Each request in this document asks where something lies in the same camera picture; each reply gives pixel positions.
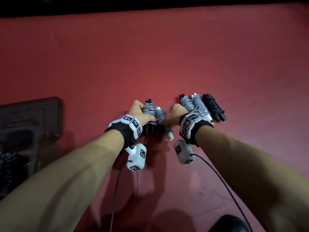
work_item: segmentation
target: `person's right hand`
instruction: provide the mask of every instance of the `person's right hand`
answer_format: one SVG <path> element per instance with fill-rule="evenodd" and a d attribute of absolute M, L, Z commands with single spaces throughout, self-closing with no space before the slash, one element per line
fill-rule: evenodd
<path fill-rule="evenodd" d="M 158 122 L 158 125 L 179 125 L 179 119 L 182 117 L 184 114 L 188 113 L 187 110 L 180 105 L 179 103 L 175 103 L 166 112 L 167 115 L 164 119 L 160 120 Z"/>

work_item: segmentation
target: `person's left hand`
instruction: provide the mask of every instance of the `person's left hand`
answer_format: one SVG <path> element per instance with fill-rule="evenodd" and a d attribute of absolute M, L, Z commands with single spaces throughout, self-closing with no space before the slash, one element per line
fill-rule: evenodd
<path fill-rule="evenodd" d="M 134 103 L 133 103 L 133 106 L 128 111 L 128 115 L 136 117 L 137 120 L 141 123 L 141 126 L 144 126 L 149 121 L 156 122 L 157 120 L 154 116 L 144 114 L 141 111 L 141 108 L 143 108 L 143 107 L 144 107 L 144 105 L 140 101 L 135 100 Z"/>

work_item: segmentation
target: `black wristband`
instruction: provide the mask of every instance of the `black wristband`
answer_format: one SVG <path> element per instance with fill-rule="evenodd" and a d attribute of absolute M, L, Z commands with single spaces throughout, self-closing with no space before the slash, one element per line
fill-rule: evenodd
<path fill-rule="evenodd" d="M 200 121 L 194 123 L 193 128 L 190 130 L 190 131 L 191 131 L 190 137 L 187 138 L 187 137 L 184 135 L 184 132 L 182 132 L 182 130 L 181 130 L 181 129 L 185 129 L 186 127 L 182 127 L 182 126 L 181 126 L 181 123 L 182 123 L 184 117 L 185 117 L 186 115 L 188 115 L 188 114 L 189 114 L 189 113 L 184 114 L 184 115 L 181 116 L 180 119 L 179 119 L 179 125 L 180 125 L 180 132 L 179 132 L 179 134 L 180 134 L 180 136 L 181 136 L 187 143 L 192 144 L 192 145 L 197 145 L 196 140 L 195 140 L 195 134 L 196 134 L 196 132 L 198 131 L 198 129 L 199 129 L 200 127 L 202 127 L 202 126 L 205 126 L 205 125 L 210 126 L 210 127 L 213 128 L 213 125 L 212 125 L 209 121 L 207 121 L 207 120 L 200 120 Z"/>
<path fill-rule="evenodd" d="M 125 141 L 123 148 L 122 148 L 120 153 L 125 152 L 125 149 L 127 147 L 131 148 L 135 145 L 136 140 L 134 139 L 133 131 L 128 124 L 124 124 L 124 123 L 121 123 L 121 122 L 114 123 L 114 124 L 112 124 L 112 126 L 107 128 L 104 133 L 106 133 L 107 131 L 110 131 L 112 129 L 118 130 L 122 134 L 123 139 Z"/>

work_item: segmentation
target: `forearm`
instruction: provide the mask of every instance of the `forearm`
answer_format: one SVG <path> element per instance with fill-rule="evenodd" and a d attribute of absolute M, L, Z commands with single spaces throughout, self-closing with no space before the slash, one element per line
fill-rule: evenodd
<path fill-rule="evenodd" d="M 3 231 L 73 231 L 124 144 L 116 130 L 57 160 L 0 203 Z"/>
<path fill-rule="evenodd" d="M 308 230 L 309 182 L 298 172 L 241 141 L 203 126 L 196 141 L 269 231 Z"/>

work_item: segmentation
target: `thin black wire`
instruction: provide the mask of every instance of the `thin black wire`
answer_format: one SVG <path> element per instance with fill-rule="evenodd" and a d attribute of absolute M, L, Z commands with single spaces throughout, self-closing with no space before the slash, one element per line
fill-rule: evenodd
<path fill-rule="evenodd" d="M 251 226 L 250 226 L 250 223 L 249 223 L 248 219 L 246 218 L 245 214 L 244 214 L 243 211 L 241 210 L 239 204 L 237 203 L 236 199 L 234 198 L 232 192 L 230 191 L 229 187 L 227 186 L 227 184 L 225 183 L 225 181 L 223 180 L 223 178 L 219 175 L 219 173 L 218 173 L 206 160 L 204 160 L 202 157 L 200 157 L 200 158 L 201 158 L 209 167 L 211 167 L 211 169 L 212 169 L 212 170 L 216 173 L 216 175 L 220 178 L 221 182 L 224 184 L 224 186 L 226 187 L 227 191 L 230 193 L 232 199 L 234 200 L 236 206 L 238 207 L 238 209 L 240 210 L 241 214 L 243 215 L 243 217 L 244 217 L 244 219 L 245 219 L 245 221 L 246 221 L 246 223 L 247 223 L 247 225 L 248 225 L 250 231 L 253 232 L 253 230 L 252 230 L 252 228 L 251 228 Z"/>
<path fill-rule="evenodd" d="M 110 227 L 110 232 L 112 232 L 112 228 L 113 228 L 113 220 L 114 220 L 114 207 L 115 207 L 115 197 L 116 197 L 116 192 L 117 192 L 117 187 L 118 187 L 118 182 L 119 182 L 119 178 L 120 178 L 120 173 L 122 171 L 122 169 L 126 166 L 126 164 L 128 162 L 133 162 L 132 160 L 128 160 L 120 169 L 119 174 L 118 174 L 118 178 L 117 178 L 117 182 L 116 182 L 116 187 L 115 187 L 115 192 L 114 192 L 114 199 L 113 199 L 113 209 L 112 209 L 112 218 L 111 218 L 111 227 Z"/>

